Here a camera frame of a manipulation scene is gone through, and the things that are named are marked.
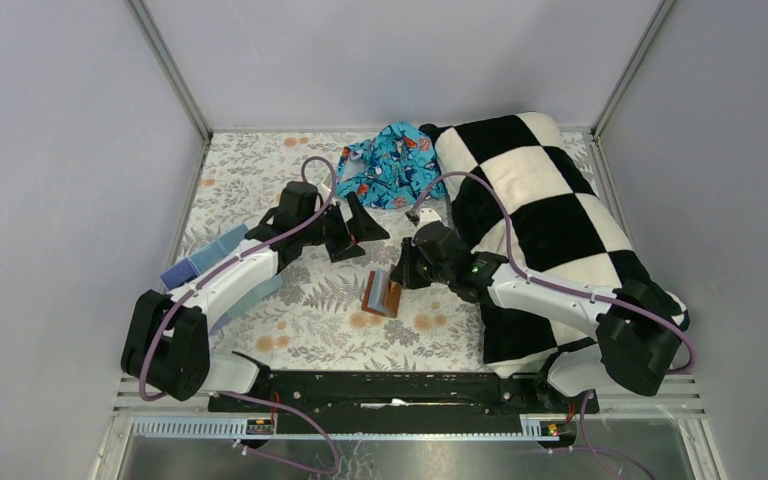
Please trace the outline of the brown leather card holder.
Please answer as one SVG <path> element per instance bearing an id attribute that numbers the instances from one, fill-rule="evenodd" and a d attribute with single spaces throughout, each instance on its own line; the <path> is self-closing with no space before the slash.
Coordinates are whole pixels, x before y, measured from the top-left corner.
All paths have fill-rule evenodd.
<path id="1" fill-rule="evenodd" d="M 396 318 L 402 295 L 402 286 L 390 280 L 385 270 L 369 273 L 361 302 L 361 310 L 384 318 Z"/>

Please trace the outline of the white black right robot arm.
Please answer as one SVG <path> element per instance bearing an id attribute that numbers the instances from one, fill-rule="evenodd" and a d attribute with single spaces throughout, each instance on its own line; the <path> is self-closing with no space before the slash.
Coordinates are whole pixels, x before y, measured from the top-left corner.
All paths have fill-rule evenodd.
<path id="1" fill-rule="evenodd" d="M 390 279 L 408 290 L 443 284 L 463 301 L 524 311 L 592 339 L 544 364 L 533 396 L 549 412 L 586 390 L 610 385 L 640 396 L 657 394 L 681 343 L 681 329 L 646 284 L 589 286 L 524 271 L 502 255 L 471 252 L 440 221 L 403 238 Z"/>

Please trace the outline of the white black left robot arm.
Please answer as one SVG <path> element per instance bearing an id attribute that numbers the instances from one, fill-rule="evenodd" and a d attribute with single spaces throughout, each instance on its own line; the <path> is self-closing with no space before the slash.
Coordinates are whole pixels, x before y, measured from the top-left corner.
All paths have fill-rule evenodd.
<path id="1" fill-rule="evenodd" d="M 324 246 L 331 262 L 364 255 L 362 243 L 388 232 L 347 197 L 345 219 L 338 202 L 321 199 L 316 186 L 291 181 L 244 239 L 216 265 L 168 293 L 148 290 L 136 300 L 122 352 L 122 371 L 137 379 L 147 401 L 168 395 L 184 401 L 199 392 L 231 392 L 248 411 L 269 401 L 265 367 L 242 354 L 209 347 L 209 331 L 245 295 L 276 277 L 308 246 Z"/>

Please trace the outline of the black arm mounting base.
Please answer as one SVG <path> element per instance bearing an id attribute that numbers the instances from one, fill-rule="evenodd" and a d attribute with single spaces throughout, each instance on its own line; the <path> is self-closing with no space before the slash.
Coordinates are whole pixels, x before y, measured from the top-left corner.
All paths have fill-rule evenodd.
<path id="1" fill-rule="evenodd" d="M 280 434 L 311 434 L 292 407 L 329 434 L 503 436 L 522 434 L 521 419 L 560 422 L 581 408 L 599 410 L 593 396 L 564 397 L 540 376 L 494 373 L 275 370 L 255 381 L 246 402 L 224 395 L 211 413 L 263 414 Z"/>

